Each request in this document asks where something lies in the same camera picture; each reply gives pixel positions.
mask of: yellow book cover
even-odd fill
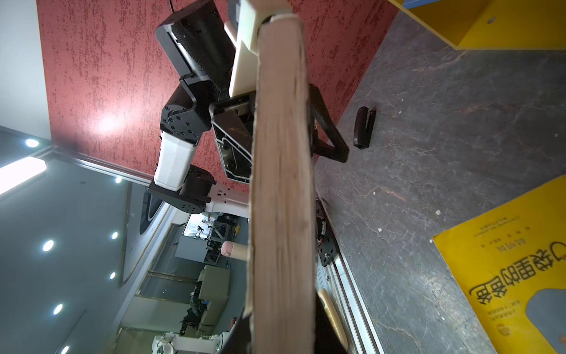
[[[434,240],[499,354],[566,353],[566,175]]]

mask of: white wall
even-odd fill
[[[0,125],[51,140],[35,0],[0,0]]]
[[[135,296],[122,318],[123,327],[179,332],[189,304]]]

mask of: ceiling light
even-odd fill
[[[24,157],[0,168],[0,194],[45,171],[45,161]]]
[[[55,242],[53,242],[53,240],[49,240],[46,243],[43,244],[43,251],[47,252],[50,249],[53,248],[53,245],[55,244]]]
[[[53,314],[56,315],[63,309],[63,304],[57,305],[57,307],[53,310]]]
[[[39,142],[35,139],[27,139],[25,141],[25,144],[29,147],[37,147],[39,145]]]

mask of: red wall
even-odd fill
[[[225,21],[226,0],[215,1]],[[387,0],[291,3],[305,21],[310,82],[338,122],[397,9]],[[168,0],[37,0],[37,8],[53,142],[153,174],[161,109],[178,84],[153,34]],[[193,164],[227,183],[211,131]]]

